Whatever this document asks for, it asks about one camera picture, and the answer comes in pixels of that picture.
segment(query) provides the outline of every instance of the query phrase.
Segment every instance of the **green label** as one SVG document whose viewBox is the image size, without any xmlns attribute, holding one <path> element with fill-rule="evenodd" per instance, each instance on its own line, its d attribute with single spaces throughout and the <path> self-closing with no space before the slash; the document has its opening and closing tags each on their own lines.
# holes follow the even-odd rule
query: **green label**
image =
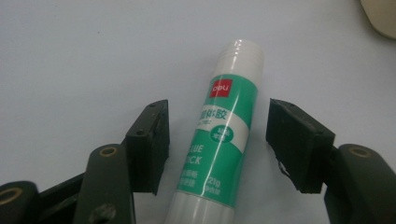
<svg viewBox="0 0 396 224">
<path fill-rule="evenodd" d="M 234 207 L 257 89 L 235 75 L 210 87 L 177 190 Z"/>
</svg>

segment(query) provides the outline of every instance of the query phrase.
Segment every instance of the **glue stick base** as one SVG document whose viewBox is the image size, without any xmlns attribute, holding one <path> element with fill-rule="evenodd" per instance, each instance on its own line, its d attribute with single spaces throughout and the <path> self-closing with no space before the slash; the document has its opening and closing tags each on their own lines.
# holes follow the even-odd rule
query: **glue stick base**
<svg viewBox="0 0 396 224">
<path fill-rule="evenodd" d="M 165 224 L 233 223 L 233 209 L 205 198 L 176 192 Z"/>
</svg>

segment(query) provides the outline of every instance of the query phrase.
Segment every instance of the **beige object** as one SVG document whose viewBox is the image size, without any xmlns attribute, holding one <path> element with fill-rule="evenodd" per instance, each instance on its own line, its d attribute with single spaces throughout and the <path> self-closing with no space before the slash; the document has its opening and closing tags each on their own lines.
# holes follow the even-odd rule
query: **beige object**
<svg viewBox="0 0 396 224">
<path fill-rule="evenodd" d="M 396 39 L 396 0 L 361 0 L 361 4 L 379 33 Z"/>
</svg>

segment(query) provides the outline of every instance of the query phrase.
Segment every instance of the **green glue stick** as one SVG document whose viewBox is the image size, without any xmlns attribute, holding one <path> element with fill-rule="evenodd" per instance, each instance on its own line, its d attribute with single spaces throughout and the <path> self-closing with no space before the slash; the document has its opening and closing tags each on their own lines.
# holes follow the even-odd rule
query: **green glue stick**
<svg viewBox="0 0 396 224">
<path fill-rule="evenodd" d="M 261 48 L 247 40 L 220 54 L 165 223 L 233 223 L 262 64 Z"/>
</svg>

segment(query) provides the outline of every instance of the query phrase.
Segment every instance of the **red logo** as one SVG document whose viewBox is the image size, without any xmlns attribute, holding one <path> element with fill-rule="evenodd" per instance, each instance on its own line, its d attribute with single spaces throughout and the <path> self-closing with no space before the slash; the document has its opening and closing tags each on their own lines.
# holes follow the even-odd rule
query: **red logo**
<svg viewBox="0 0 396 224">
<path fill-rule="evenodd" d="M 209 97 L 228 97 L 232 85 L 232 79 L 220 79 L 215 81 L 215 83 L 213 83 L 212 91 L 210 92 Z"/>
</svg>

